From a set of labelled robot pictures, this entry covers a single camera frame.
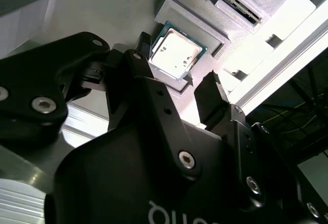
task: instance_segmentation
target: screw hole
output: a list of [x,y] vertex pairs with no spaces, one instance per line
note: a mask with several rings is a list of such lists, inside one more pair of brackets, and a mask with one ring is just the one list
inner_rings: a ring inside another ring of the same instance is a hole
[[251,139],[251,137],[247,133],[244,133],[244,135],[247,139]]
[[95,45],[98,45],[98,46],[103,46],[102,42],[100,42],[100,41],[97,40],[97,39],[94,39],[94,40],[92,41],[92,43],[94,43]]
[[157,90],[156,92],[157,92],[157,94],[158,94],[159,96],[163,96],[163,95],[164,95],[164,93],[163,93],[161,90]]
[[167,108],[164,109],[164,112],[167,113],[168,115],[172,114],[172,111],[170,109],[167,109]]
[[42,108],[44,108],[44,109],[49,109],[50,108],[50,104],[48,102],[46,102],[46,101],[41,101],[39,103],[39,106],[42,107]]

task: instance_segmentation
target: black metal bracket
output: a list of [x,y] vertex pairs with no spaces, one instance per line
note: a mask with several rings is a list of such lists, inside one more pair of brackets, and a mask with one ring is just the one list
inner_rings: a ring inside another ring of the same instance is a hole
[[233,150],[240,208],[252,211],[262,207],[265,189],[255,138],[246,125],[245,114],[238,106],[229,103],[214,72],[204,77],[195,90],[195,98],[200,122],[207,126],[207,130],[221,136]]

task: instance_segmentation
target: cable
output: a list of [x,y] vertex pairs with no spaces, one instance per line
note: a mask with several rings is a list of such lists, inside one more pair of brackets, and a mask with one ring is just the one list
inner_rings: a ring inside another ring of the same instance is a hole
[[[297,105],[297,106],[295,106],[295,107],[293,107],[293,108],[298,108],[298,107],[300,107],[300,106],[302,106],[302,105],[304,105],[304,104],[305,104],[305,102],[303,102],[303,103],[301,103],[301,104],[299,104],[299,105]],[[285,111],[282,112],[281,114],[283,115],[283,114],[285,114],[285,113],[287,113],[287,112],[289,112],[289,110],[285,110]],[[262,124],[265,124],[265,123],[267,123],[267,122],[269,122],[269,121],[271,121],[271,120],[277,118],[279,115],[276,115],[276,116],[273,116],[273,117],[267,119],[266,121],[262,122]]]
[[[299,104],[299,105],[297,105],[297,106],[295,106],[295,107],[293,107],[293,108],[298,108],[298,107],[300,107],[300,106],[302,106],[302,105],[304,105],[304,104],[305,104],[305,102],[303,102],[303,103],[301,103],[301,104]],[[273,116],[273,117],[267,119],[266,121],[262,122],[262,124],[267,123],[267,122],[269,122],[269,121],[271,121],[271,120],[273,120],[273,119],[275,119],[275,118],[277,118],[277,117],[279,117],[279,116],[281,116],[281,115],[283,115],[283,114],[285,114],[285,113],[287,113],[287,112],[289,112],[289,110],[285,110],[284,112],[279,113],[279,115],[276,115],[276,116]]]
[[289,130],[289,131],[285,131],[285,132],[281,132],[281,133],[283,133],[283,134],[285,134],[285,133],[292,133],[292,132],[295,132],[295,131],[298,131],[298,130],[300,130],[301,128],[305,128],[308,124],[310,124],[310,122],[312,122],[313,121],[313,119],[314,118],[316,118],[316,116],[317,115],[314,115],[306,124],[304,124],[302,127],[300,127],[300,128],[297,128],[297,129],[293,129],[293,130]]
[[289,121],[290,123],[292,123],[296,128],[298,128],[300,131],[302,131],[305,135],[308,135],[301,127],[299,127],[295,122],[293,122],[291,119],[289,119],[288,117],[284,116],[282,113],[279,113],[278,111],[275,111],[274,109],[268,108],[268,107],[264,107],[267,110],[270,110],[274,113],[277,113],[278,115],[280,115],[281,117],[283,117],[285,120]]

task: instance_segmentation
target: black mechanical link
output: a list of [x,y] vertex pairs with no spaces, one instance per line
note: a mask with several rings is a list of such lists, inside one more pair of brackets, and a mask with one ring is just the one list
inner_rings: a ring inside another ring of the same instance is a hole
[[66,96],[81,96],[68,93],[75,74],[91,57],[108,51],[104,40],[83,32],[2,59],[0,86],[9,93],[0,102],[2,144],[33,146],[55,141],[68,114]]
[[229,103],[214,72],[204,77],[196,88],[195,98],[200,122],[207,126],[207,130],[221,136],[233,150],[239,207],[245,211],[261,208],[265,203],[265,188],[255,138],[246,125],[245,114],[238,106]]

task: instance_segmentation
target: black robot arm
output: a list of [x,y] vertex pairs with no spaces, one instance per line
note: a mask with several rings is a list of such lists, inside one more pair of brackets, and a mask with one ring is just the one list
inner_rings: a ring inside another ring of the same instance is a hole
[[[249,126],[214,72],[182,121],[148,64],[79,33],[0,61],[0,173],[47,193],[46,224],[328,223],[328,207],[270,132]],[[106,92],[109,127],[73,149],[67,103]]]

